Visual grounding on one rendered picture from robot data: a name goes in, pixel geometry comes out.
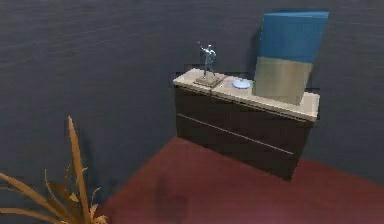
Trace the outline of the dark brown chest of drawers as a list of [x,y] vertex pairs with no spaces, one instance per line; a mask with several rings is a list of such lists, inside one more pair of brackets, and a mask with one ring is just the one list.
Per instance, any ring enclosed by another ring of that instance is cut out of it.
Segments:
[[252,94],[220,74],[214,87],[199,85],[200,69],[173,80],[180,138],[204,146],[284,180],[291,180],[318,119],[318,94],[298,105]]

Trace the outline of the grey figure statuette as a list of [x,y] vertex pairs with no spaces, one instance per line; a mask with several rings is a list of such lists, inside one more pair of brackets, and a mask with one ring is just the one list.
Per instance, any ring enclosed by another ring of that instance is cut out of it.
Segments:
[[214,63],[217,54],[211,44],[208,44],[206,47],[203,47],[200,42],[198,42],[198,44],[205,56],[204,69],[203,74],[198,77],[194,83],[209,88],[215,88],[224,79],[224,76],[218,76],[215,73]]

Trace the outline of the pale blue round dish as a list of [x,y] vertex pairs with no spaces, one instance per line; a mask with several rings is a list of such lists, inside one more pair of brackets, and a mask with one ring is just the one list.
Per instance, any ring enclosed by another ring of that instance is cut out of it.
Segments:
[[238,89],[247,89],[250,87],[250,81],[245,79],[234,80],[232,85]]

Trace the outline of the blue and beige box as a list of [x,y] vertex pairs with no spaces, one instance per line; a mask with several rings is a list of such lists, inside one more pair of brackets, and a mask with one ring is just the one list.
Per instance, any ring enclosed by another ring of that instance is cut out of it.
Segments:
[[301,103],[328,18],[328,11],[275,11],[263,16],[254,95]]

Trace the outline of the orange brown house plant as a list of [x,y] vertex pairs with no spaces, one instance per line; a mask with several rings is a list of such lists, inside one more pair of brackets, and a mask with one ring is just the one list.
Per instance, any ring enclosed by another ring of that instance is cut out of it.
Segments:
[[0,215],[28,216],[48,224],[109,224],[106,215],[97,215],[99,205],[94,202],[94,198],[100,187],[94,189],[91,198],[88,198],[84,179],[87,167],[82,164],[79,137],[72,117],[68,116],[67,121],[72,161],[64,176],[65,186],[50,181],[47,170],[44,170],[45,188],[49,193],[48,197],[44,197],[24,182],[0,172],[0,180],[8,184],[4,190],[20,193],[45,210],[42,213],[33,209],[0,207]]

